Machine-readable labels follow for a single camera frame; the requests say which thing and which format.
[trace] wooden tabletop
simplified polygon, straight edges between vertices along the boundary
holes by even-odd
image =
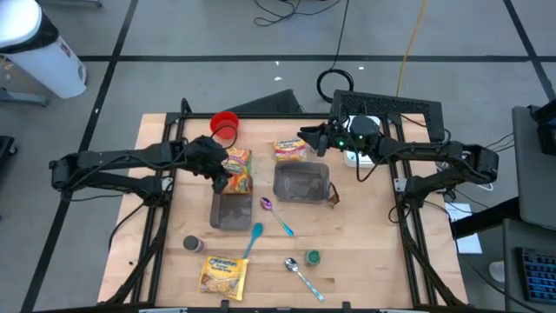
[[[424,123],[422,115],[409,115]],[[159,143],[164,128],[163,114],[142,118],[136,149]],[[301,126],[317,125],[320,120],[242,119],[238,148],[251,149],[254,181],[253,223],[263,223],[265,230],[249,256],[243,301],[230,301],[234,307],[268,308],[340,308],[343,301],[353,308],[411,308],[400,230],[390,223],[388,211],[394,206],[394,193],[387,166],[380,166],[365,182],[358,183],[355,169],[344,164],[343,155],[329,150],[322,158],[311,161],[325,163],[330,180],[340,194],[341,202],[332,210],[323,204],[278,202],[273,191],[275,160],[273,142],[295,138]],[[404,122],[407,141],[428,141],[427,131]],[[189,140],[210,134],[209,120],[186,121],[184,136]],[[434,163],[411,162],[414,175],[434,173]],[[148,169],[133,169],[130,176],[153,175]],[[218,294],[198,293],[197,284],[207,256],[241,258],[247,248],[250,231],[229,232],[209,225],[213,191],[212,182],[178,170],[174,200],[162,261],[156,297],[157,306],[217,307],[225,299]],[[271,213],[260,209],[258,199],[269,198],[276,211],[295,232],[287,237]],[[443,199],[430,195],[428,201],[443,206]],[[141,199],[123,197],[118,221],[128,215]],[[142,210],[118,230],[109,253],[98,300],[112,296],[137,263],[147,209]],[[445,212],[425,204],[421,209],[428,253],[433,267],[444,283],[462,301],[467,301],[460,266]],[[187,252],[183,238],[200,237],[206,251],[199,255]],[[308,268],[303,264],[306,250],[319,250],[321,264]],[[301,264],[300,271],[326,298],[320,303],[303,281],[284,267],[291,256]],[[427,302],[422,272],[415,262],[421,301]],[[147,299],[151,267],[145,270],[142,300]]]

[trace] black keyboard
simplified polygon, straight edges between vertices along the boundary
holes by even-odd
[[[527,301],[556,304],[556,251],[516,248]]]

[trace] blue spoon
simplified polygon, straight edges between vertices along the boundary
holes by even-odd
[[[249,246],[247,246],[247,249],[243,254],[243,258],[247,258],[249,252],[251,252],[251,247],[253,247],[253,243],[255,243],[255,240],[262,235],[263,230],[264,227],[262,227],[261,223],[256,223],[255,226],[253,226],[253,230],[251,231],[251,242],[249,243]]]

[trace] white trash can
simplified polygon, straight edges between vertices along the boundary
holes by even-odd
[[[87,89],[85,65],[35,0],[0,0],[0,54],[62,99]]]

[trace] metal spoon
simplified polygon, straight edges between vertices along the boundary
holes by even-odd
[[[297,275],[299,275],[299,277],[301,277],[301,279],[303,280],[303,282],[305,282],[305,284],[311,289],[311,291],[313,291],[314,295],[321,301],[324,302],[324,296],[321,295],[321,293],[313,286],[313,284],[311,284],[307,278],[305,278],[300,272],[299,272],[299,265],[297,265],[297,262],[291,258],[288,257],[286,258],[286,260],[284,261],[284,264],[286,265],[286,269],[288,269],[291,272],[297,273]]]

